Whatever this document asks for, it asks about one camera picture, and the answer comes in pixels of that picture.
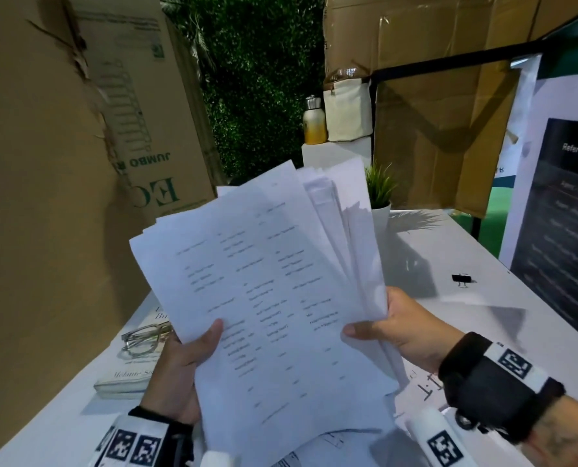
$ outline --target green hedge wall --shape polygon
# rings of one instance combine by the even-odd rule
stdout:
[[[324,0],[163,0],[192,42],[229,177],[301,165],[305,98],[321,96]]]

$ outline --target hand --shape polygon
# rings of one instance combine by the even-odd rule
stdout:
[[[411,363],[428,372],[438,372],[440,363],[464,333],[434,316],[400,288],[387,287],[386,292],[387,319],[347,324],[343,334],[389,341]]]
[[[222,329],[222,320],[216,319],[205,334],[187,344],[181,344],[172,333],[161,351],[140,406],[187,425],[200,421],[194,372],[214,353]]]

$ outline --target white plant pot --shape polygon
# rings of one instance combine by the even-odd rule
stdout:
[[[386,223],[389,222],[389,215],[391,213],[391,205],[379,208],[378,210],[371,210],[373,216],[373,227],[376,230],[376,235],[382,233],[386,229]]]

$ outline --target black wrist strap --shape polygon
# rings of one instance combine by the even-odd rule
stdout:
[[[167,416],[158,415],[145,408],[137,406],[129,412],[129,416],[136,416],[149,421],[157,421],[168,425],[168,431],[164,437],[161,450],[157,455],[155,465],[157,467],[184,466],[186,462],[194,460],[194,444],[192,442],[191,425],[185,425],[170,419]]]
[[[565,394],[564,385],[548,377],[536,393],[523,382],[526,374],[515,376],[512,367],[505,368],[507,361],[504,365],[485,357],[492,345],[485,337],[469,332],[442,361],[439,378],[449,405],[471,425],[498,430],[515,444],[527,439],[548,407]],[[514,351],[509,353],[528,364],[528,369],[533,367]]]

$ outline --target metal bottle cap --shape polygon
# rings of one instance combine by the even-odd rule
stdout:
[[[307,96],[307,109],[318,108],[321,108],[321,98],[315,95]]]

